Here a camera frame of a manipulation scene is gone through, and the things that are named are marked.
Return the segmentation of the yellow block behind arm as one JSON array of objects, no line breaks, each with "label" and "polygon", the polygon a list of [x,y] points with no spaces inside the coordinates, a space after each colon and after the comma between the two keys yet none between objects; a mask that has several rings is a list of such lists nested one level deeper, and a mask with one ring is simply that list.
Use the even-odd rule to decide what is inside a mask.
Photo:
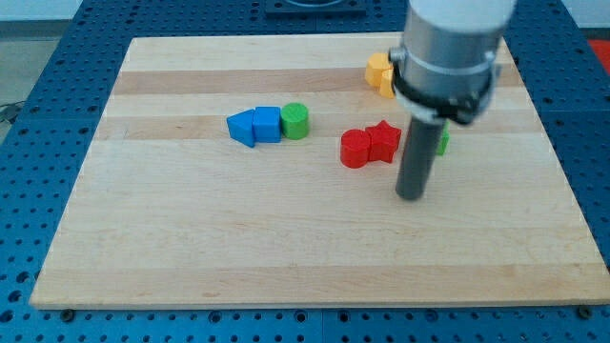
[{"label": "yellow block behind arm", "polygon": [[394,69],[384,69],[380,72],[377,79],[377,92],[386,98],[394,98],[395,93],[393,90],[393,74]]}]

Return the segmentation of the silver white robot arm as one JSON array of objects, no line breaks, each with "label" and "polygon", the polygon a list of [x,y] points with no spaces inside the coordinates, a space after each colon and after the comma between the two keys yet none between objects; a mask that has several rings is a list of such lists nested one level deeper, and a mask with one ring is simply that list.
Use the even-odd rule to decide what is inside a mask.
[{"label": "silver white robot arm", "polygon": [[498,45],[516,0],[411,0],[400,44],[389,50],[396,100],[419,121],[469,125],[497,80]]}]

